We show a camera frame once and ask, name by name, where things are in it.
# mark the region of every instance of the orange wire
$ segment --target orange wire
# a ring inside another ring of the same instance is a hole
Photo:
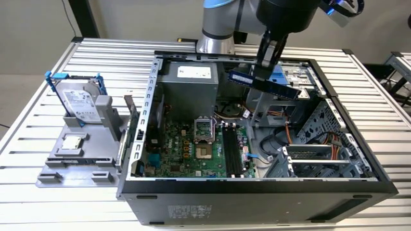
[[[287,134],[289,144],[293,144],[293,140],[290,136],[290,129],[289,129],[289,116],[286,116],[286,134]]]
[[[335,159],[335,148],[334,148],[334,144],[331,144],[331,160]]]
[[[327,142],[329,142],[329,136],[330,136],[330,135],[327,135],[327,139],[325,140],[323,144],[327,144]]]

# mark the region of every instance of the sticker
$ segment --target sticker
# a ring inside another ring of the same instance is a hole
[[[78,160],[64,160],[63,163],[64,164],[78,164],[79,161]]]
[[[63,90],[64,98],[78,119],[86,123],[102,123],[91,95],[84,90]]]
[[[250,116],[250,111],[246,109],[245,113],[243,113],[243,117],[247,119]]]
[[[169,215],[173,219],[210,218],[213,205],[170,205]]]
[[[211,78],[211,67],[209,66],[179,66],[179,78]]]
[[[242,82],[253,84],[253,79],[249,79],[249,78],[238,76],[238,75],[233,75],[233,78],[242,81]]]

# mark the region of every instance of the aluminum table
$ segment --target aluminum table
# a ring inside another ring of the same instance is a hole
[[[190,42],[88,39],[72,42],[52,72],[102,73],[114,106],[141,106],[154,51],[195,51]],[[238,45],[255,55],[258,46]],[[115,197],[116,188],[36,188],[38,174],[62,131],[64,108],[46,82],[0,141],[0,230],[411,230],[411,119],[355,55],[343,50],[286,48],[283,57],[315,59],[369,145],[399,189],[399,195],[337,224],[253,226],[142,226]]]

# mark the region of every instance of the cable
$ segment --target cable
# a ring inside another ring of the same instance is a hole
[[[325,134],[334,134],[334,135],[337,135],[337,136],[339,137],[339,135],[338,135],[335,132],[333,132],[333,131],[325,131],[325,132],[322,132],[319,135],[317,135],[311,140],[309,140],[306,144],[310,144],[314,140],[317,140],[318,138],[321,138]]]
[[[258,159],[258,160],[259,160],[263,164],[266,164],[266,165],[270,164],[269,162],[263,161],[262,158],[255,158],[255,159]]]
[[[229,115],[221,115],[221,113],[219,112],[214,112],[214,114],[219,117],[219,118],[222,118],[222,119],[226,119],[226,120],[230,120],[230,119],[242,119],[243,117],[230,117]]]
[[[66,13],[66,17],[67,17],[67,20],[68,20],[68,23],[70,23],[70,26],[71,26],[72,32],[75,33],[75,37],[78,37],[75,27],[74,27],[74,26],[72,26],[72,24],[71,24],[71,20],[70,20],[68,14],[67,14],[67,9],[66,9],[64,0],[62,0],[62,2],[63,2],[64,13]]]
[[[323,144],[327,144],[327,142],[329,142],[329,137],[330,137],[330,136],[327,135],[327,138],[326,138]]]
[[[289,115],[286,116],[286,134],[287,134],[287,141],[289,144],[293,144],[291,136],[290,136],[290,129],[289,129]]]
[[[2,127],[6,127],[6,128],[11,128],[10,126],[7,126],[7,125],[4,125],[4,124],[0,124],[0,126],[2,126]]]

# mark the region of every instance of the motherboard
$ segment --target motherboard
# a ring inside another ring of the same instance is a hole
[[[161,153],[150,153],[149,167],[146,167],[146,176],[158,178],[226,178],[230,176],[231,162],[241,163],[241,173],[243,177],[255,177],[253,159],[246,158],[245,150],[250,150],[250,144],[245,127],[231,127],[235,134],[235,148],[230,151],[234,154],[234,160],[226,158],[227,147],[225,148],[223,130],[225,125],[214,124],[211,133],[214,142],[198,141],[195,131],[202,136],[211,136],[207,132],[207,121],[201,121],[198,125],[191,123],[170,122],[166,124],[165,147]]]

